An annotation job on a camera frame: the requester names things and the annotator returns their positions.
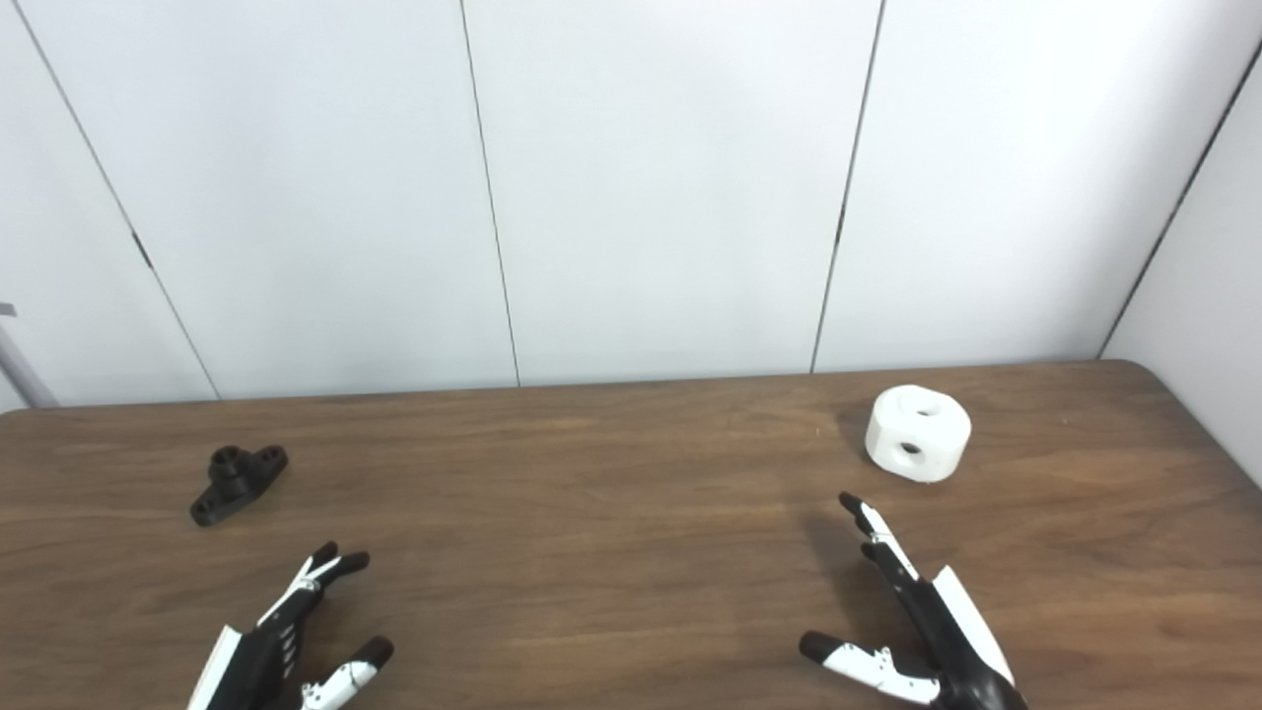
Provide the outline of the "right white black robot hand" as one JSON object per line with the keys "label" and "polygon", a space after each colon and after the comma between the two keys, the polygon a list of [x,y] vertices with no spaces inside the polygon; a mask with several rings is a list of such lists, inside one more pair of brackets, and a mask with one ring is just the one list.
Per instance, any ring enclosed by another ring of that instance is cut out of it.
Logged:
{"label": "right white black robot hand", "polygon": [[892,589],[928,657],[815,631],[801,636],[799,652],[830,673],[919,707],[1026,709],[1005,651],[954,570],[944,566],[933,579],[923,576],[878,509],[849,491],[838,499],[864,533],[862,554]]}

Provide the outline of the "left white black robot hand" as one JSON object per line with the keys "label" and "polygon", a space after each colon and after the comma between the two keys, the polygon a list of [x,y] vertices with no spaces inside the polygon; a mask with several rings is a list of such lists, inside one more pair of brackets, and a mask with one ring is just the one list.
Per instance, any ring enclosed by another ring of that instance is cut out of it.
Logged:
{"label": "left white black robot hand", "polygon": [[365,570],[370,562],[369,552],[339,554],[334,542],[316,549],[252,629],[240,632],[223,626],[188,707],[342,709],[392,658],[390,639],[371,638],[316,681],[293,684],[292,678],[302,660],[305,623],[324,602],[329,585]]}

